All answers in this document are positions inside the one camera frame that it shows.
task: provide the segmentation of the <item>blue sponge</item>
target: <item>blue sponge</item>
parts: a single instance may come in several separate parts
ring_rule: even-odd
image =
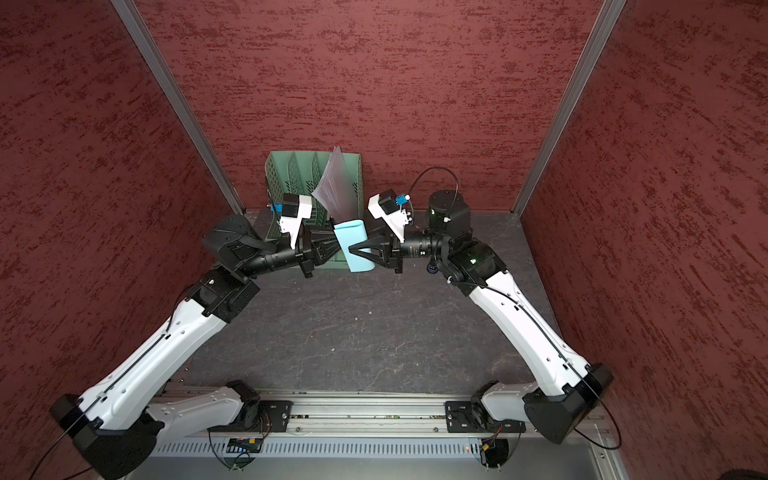
[[[349,266],[350,272],[367,272],[373,270],[376,266],[374,262],[366,258],[352,255],[349,252],[349,246],[355,243],[360,243],[368,240],[368,234],[366,233],[366,226],[362,220],[350,220],[349,222],[339,223],[335,225],[334,233],[336,238],[339,239],[339,245],[341,251],[344,252],[346,257],[346,264]],[[371,249],[365,248],[362,251],[371,253]]]

